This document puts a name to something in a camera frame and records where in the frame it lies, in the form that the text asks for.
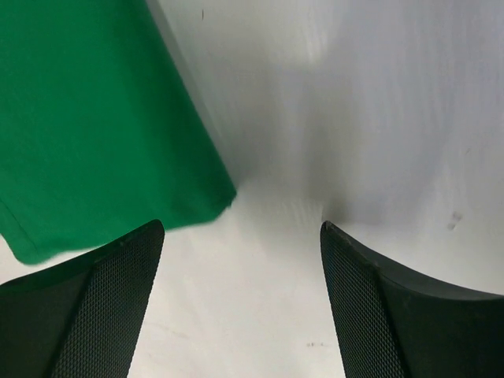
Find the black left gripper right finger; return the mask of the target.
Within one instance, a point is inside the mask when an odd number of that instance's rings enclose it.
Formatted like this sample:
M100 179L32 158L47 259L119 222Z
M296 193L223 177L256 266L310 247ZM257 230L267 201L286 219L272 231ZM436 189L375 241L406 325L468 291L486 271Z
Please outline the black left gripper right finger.
M426 276L329 221L320 243L346 376L502 376L501 295Z

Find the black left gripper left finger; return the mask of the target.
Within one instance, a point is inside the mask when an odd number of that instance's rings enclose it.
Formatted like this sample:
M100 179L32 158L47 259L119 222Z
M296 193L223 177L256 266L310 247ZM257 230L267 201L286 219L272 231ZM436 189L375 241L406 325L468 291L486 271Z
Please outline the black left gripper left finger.
M1 285L3 377L126 377L165 237L159 220Z

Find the green t shirt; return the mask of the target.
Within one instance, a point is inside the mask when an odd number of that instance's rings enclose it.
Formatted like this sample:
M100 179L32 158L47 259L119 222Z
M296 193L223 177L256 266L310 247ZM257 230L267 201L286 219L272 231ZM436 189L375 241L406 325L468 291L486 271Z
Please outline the green t shirt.
M235 187L144 1L1 4L1 233L35 265Z

